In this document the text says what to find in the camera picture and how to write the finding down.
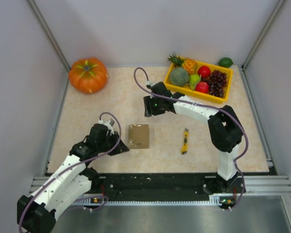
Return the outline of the brown cardboard express box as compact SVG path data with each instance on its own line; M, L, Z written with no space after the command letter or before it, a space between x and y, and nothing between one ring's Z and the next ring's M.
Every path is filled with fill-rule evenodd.
M128 147L130 149L148 149L149 136L148 124L129 125Z

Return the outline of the yellow utility knife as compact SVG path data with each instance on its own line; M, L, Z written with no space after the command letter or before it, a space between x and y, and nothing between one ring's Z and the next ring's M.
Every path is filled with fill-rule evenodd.
M186 154L188 151L188 139L189 139L189 130L187 128L184 129L182 147L180 153L182 155Z

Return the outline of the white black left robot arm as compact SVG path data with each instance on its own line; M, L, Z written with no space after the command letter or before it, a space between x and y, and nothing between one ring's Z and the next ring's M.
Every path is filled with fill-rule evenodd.
M30 196L17 202L20 233L49 233L62 213L86 192L96 192L100 180L89 164L105 155L129 149L121 141L121 131L113 129L115 121L99 120L81 142L75 144L60 167Z

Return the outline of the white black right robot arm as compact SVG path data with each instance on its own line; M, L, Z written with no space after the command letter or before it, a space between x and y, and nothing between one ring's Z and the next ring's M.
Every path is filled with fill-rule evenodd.
M234 159L238 155L243 136L233 109L228 105L214 109L193 101L180 92L172 94L163 82L148 83L146 87L151 95L144 97L145 117L172 112L208 125L212 144L219 154L217 187L222 192L232 189L238 175Z

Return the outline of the green netted melon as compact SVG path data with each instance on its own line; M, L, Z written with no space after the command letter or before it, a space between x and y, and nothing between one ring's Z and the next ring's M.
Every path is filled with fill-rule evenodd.
M171 84L184 87L189 81L189 73L181 67L174 68L169 74L169 81Z

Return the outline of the green pear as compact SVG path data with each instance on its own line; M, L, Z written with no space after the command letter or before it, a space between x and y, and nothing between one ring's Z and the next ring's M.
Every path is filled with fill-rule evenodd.
M195 90L195 87L200 82L200 75L198 74L192 74L189 78L189 87L191 90Z

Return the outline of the red apple at front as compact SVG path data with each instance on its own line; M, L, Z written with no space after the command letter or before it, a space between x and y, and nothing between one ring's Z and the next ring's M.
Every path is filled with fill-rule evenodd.
M195 91L207 94L209 91L208 83L207 82L199 82L195 87Z

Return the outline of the red apple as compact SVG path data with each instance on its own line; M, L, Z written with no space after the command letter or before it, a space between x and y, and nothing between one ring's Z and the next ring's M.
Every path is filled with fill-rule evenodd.
M211 70L208 66L201 66L197 73L202 79L207 79L211 75Z
M207 82L199 82L195 87L195 91L207 94L209 91L208 83Z

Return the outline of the small pineapple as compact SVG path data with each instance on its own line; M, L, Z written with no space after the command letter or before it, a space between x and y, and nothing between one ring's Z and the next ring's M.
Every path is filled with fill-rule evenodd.
M189 75L196 74L197 62L190 58L182 58L178 56L175 52L171 53L167 58L167 61L172 63L174 67L181 67L185 69Z

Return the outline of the red apple at back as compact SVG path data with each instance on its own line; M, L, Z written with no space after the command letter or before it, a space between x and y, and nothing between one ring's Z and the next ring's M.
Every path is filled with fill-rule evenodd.
M201 66L197 73L202 79L207 79L211 75L211 70L208 66Z

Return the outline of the orange pumpkin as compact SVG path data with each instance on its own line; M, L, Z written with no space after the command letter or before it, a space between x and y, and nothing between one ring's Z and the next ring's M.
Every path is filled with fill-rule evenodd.
M68 79L76 90L93 94L105 87L108 72L105 65L95 57L79 59L73 63Z

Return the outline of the dark purple grape bunch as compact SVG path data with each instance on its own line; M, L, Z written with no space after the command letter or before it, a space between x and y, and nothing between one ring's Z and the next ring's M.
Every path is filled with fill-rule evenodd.
M214 70L211 75L206 79L201 79L209 86L209 94L215 97L223 98L227 86L227 74L219 70Z

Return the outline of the yellow plastic tray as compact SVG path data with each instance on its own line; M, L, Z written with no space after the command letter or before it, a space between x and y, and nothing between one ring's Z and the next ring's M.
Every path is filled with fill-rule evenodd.
M227 100L227 98L228 98L229 91L230 91L230 85L231 85L232 75L233 75L232 69L221 67L219 65L216 66L216 65L212 65L212 64L207 64L207 63L203 63L203 62L200 62L200 61L196 61L196 62L197 62L196 74L198 72L198 69L201 66L208 66L210 68L210 70L211 70L211 73L214 70L219 70L219 71L227 74L227 86L224 88L225 94L224 94L223 98L212 96L212 95L209 94L209 92L207 94L204 94L204 93L197 92L195 90L191 90L190 87L189 87L189 82L184 87L179 87L179 86L171 84L170 81L169 81L169 74L174 68L176 68L176 67L174 67L173 64L170 65L169 70L168 70L167 75L166 75L165 80L164 80L164 83L165 83L165 86L167 87L167 89L169 89L171 91L174 91L174 92L180 92L180 93L185 94L187 96L191 96L191 97L195 97L195 98L199 98L199 99L215 102L215 103L218 103L218 104L221 104L221 103L225 102Z

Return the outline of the green lime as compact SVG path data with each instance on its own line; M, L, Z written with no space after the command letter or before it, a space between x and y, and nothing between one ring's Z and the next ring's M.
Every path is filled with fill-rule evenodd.
M218 65L221 67L229 68L233 65L233 61L231 58L224 57L219 60Z

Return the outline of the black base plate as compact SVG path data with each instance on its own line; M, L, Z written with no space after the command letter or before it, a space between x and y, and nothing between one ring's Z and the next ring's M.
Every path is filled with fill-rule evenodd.
M87 196L105 195L110 201L201 201L211 194L240 194L240 176L226 185L216 173L101 173Z

